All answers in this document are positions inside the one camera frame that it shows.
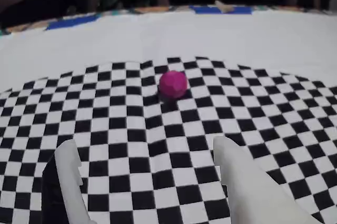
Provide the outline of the white thin gripper finger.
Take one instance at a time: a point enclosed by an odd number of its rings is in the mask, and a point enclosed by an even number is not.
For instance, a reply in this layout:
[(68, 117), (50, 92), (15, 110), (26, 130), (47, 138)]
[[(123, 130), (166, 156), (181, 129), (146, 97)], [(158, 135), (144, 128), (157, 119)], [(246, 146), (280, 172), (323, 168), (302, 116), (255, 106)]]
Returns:
[(54, 158), (69, 223), (91, 223), (80, 190), (83, 185), (79, 171), (81, 160), (75, 140), (60, 144), (54, 152)]

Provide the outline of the white wide gripper finger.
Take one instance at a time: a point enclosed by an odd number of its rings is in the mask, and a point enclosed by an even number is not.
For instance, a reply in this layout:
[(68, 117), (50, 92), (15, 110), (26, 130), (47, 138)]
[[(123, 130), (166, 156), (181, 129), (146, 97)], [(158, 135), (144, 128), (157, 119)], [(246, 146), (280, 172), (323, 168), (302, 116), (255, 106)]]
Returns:
[(215, 137), (213, 153), (227, 186), (232, 223), (318, 222), (231, 139)]

